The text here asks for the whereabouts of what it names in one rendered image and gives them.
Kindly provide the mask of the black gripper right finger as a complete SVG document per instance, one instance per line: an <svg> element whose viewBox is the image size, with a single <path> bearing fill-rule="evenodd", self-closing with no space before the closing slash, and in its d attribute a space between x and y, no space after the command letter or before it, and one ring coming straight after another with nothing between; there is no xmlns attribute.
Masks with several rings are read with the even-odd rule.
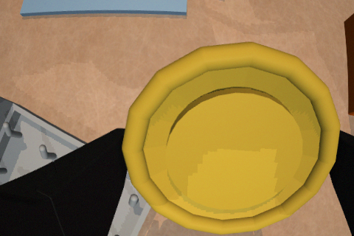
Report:
<svg viewBox="0 0 354 236"><path fill-rule="evenodd" d="M354 136L339 131L336 162L330 171L351 235L354 236Z"/></svg>

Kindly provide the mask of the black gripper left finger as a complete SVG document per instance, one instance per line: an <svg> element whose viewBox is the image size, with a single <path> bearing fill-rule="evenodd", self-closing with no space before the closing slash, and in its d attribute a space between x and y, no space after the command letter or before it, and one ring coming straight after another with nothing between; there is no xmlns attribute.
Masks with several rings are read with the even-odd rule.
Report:
<svg viewBox="0 0 354 236"><path fill-rule="evenodd" d="M0 186L0 236L107 236L127 165L125 129Z"/></svg>

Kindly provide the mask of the yellow plate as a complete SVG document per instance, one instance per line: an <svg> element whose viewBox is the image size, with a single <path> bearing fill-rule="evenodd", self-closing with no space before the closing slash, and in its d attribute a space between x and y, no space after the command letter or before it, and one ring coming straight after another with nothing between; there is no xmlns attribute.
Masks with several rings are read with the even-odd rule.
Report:
<svg viewBox="0 0 354 236"><path fill-rule="evenodd" d="M130 180L191 230L253 232L301 209L336 162L330 89L297 56L257 42L210 45L158 70L130 106Z"/></svg>

